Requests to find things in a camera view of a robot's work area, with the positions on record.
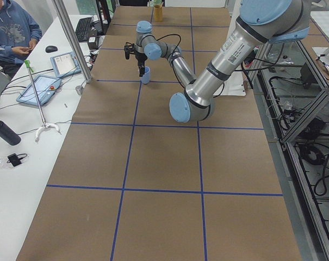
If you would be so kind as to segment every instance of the blue joint cap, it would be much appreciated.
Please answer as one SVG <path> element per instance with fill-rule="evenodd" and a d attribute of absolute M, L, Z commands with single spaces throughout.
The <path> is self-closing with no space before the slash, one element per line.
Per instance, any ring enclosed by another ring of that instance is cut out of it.
<path fill-rule="evenodd" d="M 162 56 L 162 50 L 156 43 L 149 43 L 145 46 L 144 52 L 150 60 L 158 60 Z"/>
<path fill-rule="evenodd" d="M 273 22 L 283 15 L 293 0 L 243 0 L 240 18 L 251 26 Z"/>
<path fill-rule="evenodd" d="M 140 21 L 136 26 L 136 31 L 141 34 L 149 34 L 152 32 L 152 25 L 147 21 Z"/>
<path fill-rule="evenodd" d="M 309 27 L 299 30 L 290 34 L 284 34 L 277 37 L 273 37 L 269 40 L 270 44 L 278 44 L 281 42 L 293 42 L 293 41 L 299 41 L 307 37 L 309 33 Z"/>
<path fill-rule="evenodd" d="M 185 95 L 180 92 L 171 96 L 169 102 L 169 111 L 173 119 L 177 122 L 186 123 L 191 118 L 190 105 Z"/>

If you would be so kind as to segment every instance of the thermos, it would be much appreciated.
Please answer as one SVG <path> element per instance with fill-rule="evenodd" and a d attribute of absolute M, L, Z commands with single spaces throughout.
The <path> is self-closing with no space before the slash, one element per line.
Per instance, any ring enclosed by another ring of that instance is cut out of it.
<path fill-rule="evenodd" d="M 0 137 L 12 146 L 17 145 L 21 141 L 21 137 L 11 130 L 3 121 L 0 121 Z"/>

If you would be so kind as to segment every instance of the blue hoodie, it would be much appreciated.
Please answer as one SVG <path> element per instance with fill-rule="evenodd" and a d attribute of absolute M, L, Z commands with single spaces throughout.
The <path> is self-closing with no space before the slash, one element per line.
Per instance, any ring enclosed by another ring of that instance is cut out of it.
<path fill-rule="evenodd" d="M 16 2 L 4 0 L 0 10 L 0 60 L 22 64 L 26 57 L 14 54 L 12 47 L 29 47 L 31 39 L 39 41 L 41 37 L 34 19 Z"/>

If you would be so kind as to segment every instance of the keyboard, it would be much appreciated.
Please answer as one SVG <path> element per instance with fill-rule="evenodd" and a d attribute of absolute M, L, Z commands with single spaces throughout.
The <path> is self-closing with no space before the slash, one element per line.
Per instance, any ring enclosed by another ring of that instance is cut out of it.
<path fill-rule="evenodd" d="M 92 21 L 92 17 L 81 18 L 78 21 L 75 34 L 79 42 L 87 42 Z"/>

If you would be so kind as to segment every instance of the white desk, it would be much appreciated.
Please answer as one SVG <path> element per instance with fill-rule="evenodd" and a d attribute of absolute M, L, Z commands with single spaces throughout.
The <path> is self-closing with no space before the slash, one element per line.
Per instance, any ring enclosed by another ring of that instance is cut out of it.
<path fill-rule="evenodd" d="M 75 27 L 82 15 L 70 17 Z M 46 53 L 48 45 L 58 47 L 57 52 Z M 89 54 L 87 43 L 81 43 L 84 54 Z M 72 51 L 68 40 L 56 18 L 39 44 L 29 56 L 35 72 L 51 69 L 50 57 Z M 27 69 L 22 66 L 15 78 L 27 75 Z M 84 82 L 82 74 L 71 78 L 51 100 L 43 106 L 47 122 L 65 122 L 72 118 L 80 96 L 75 87 Z M 15 81 L 12 85 L 29 84 L 29 77 Z M 11 88 L 6 92 L 22 91 Z M 16 103 L 18 94 L 3 95 L 0 108 Z M 42 125 L 39 110 L 33 107 L 15 105 L 0 110 L 0 120 L 4 121 L 16 133 L 22 133 Z M 0 158 L 12 153 L 28 153 L 29 158 L 14 169 L 0 169 L 0 261 L 14 261 L 22 247 L 35 211 L 40 202 L 55 160 L 65 139 L 70 124 L 60 124 L 61 135 L 55 129 L 49 129 L 40 134 L 40 140 L 35 143 L 35 132 L 21 135 L 22 141 L 16 146 L 8 145 L 0 138 Z"/>

